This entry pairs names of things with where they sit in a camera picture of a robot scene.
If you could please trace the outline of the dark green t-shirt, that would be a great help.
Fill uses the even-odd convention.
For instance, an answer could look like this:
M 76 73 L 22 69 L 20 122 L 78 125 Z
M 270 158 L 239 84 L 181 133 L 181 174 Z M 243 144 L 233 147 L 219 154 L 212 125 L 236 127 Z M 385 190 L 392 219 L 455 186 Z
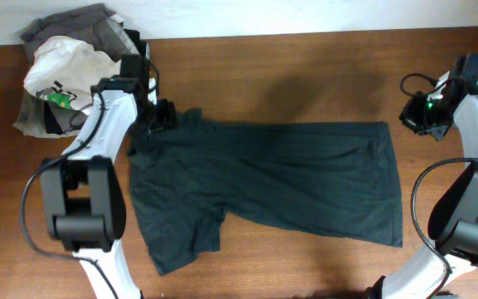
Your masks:
M 402 191 L 384 122 L 136 127 L 129 191 L 159 275 L 220 248 L 228 213 L 323 237 L 402 246 Z

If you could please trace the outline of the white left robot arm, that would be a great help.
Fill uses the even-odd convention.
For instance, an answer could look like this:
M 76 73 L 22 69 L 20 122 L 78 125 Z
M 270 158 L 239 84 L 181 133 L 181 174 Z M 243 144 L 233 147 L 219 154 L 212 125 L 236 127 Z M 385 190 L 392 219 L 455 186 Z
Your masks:
M 141 298 L 124 256 L 126 205 L 114 163 L 134 127 L 174 126 L 174 105 L 158 98 L 159 72 L 140 55 L 123 56 L 120 73 L 90 91 L 91 111 L 76 139 L 33 175 L 40 180 L 47 231 L 64 248 L 47 256 L 78 262 L 98 298 Z

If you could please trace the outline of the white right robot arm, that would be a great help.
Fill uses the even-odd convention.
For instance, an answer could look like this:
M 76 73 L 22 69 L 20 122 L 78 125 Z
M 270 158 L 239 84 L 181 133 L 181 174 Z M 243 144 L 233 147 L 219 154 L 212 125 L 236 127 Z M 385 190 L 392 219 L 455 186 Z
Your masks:
M 437 201 L 426 231 L 417 213 L 411 212 L 422 248 L 398 271 L 368 287 L 365 298 L 439 298 L 448 283 L 478 268 L 478 55 L 456 58 L 446 74 L 428 82 L 432 91 L 412 94 L 399 119 L 414 133 L 436 141 L 457 128 L 464 155 L 423 170 L 412 188 L 411 204 L 417 202 L 420 184 L 433 170 L 447 164 L 465 168 Z

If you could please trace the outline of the white printed t-shirt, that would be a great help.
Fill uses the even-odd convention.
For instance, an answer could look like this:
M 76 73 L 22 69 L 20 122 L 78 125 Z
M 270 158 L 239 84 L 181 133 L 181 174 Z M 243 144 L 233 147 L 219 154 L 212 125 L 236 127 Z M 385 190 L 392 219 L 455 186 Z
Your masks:
M 90 88 L 102 78 L 120 73 L 120 62 L 81 40 L 55 36 L 34 52 L 24 79 L 25 90 L 40 100 L 67 110 L 90 113 Z

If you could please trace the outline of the dark grey folded garment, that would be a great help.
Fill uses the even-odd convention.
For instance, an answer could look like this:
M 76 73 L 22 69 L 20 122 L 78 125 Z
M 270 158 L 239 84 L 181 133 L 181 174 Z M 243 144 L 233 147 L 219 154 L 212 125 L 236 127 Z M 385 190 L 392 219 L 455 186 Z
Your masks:
M 52 14 L 32 21 L 20 38 L 30 64 L 39 46 L 54 36 L 71 37 L 91 44 L 95 50 L 118 61 L 124 54 L 144 55 L 139 32 L 124 28 L 117 13 L 103 3 Z M 13 126 L 24 135 L 61 135 L 85 120 L 82 112 L 72 112 L 54 103 L 23 93 L 21 108 Z

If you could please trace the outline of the light grey folded garment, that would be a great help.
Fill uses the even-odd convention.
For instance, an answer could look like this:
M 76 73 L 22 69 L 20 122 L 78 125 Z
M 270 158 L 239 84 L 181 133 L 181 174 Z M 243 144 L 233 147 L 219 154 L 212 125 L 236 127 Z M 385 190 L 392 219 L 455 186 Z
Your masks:
M 70 126 L 70 118 L 75 116 L 73 124 L 86 119 L 86 115 L 75 110 L 64 109 L 57 104 L 23 92 L 20 111 L 13 126 L 25 136 L 56 139 L 78 135 L 79 129 Z

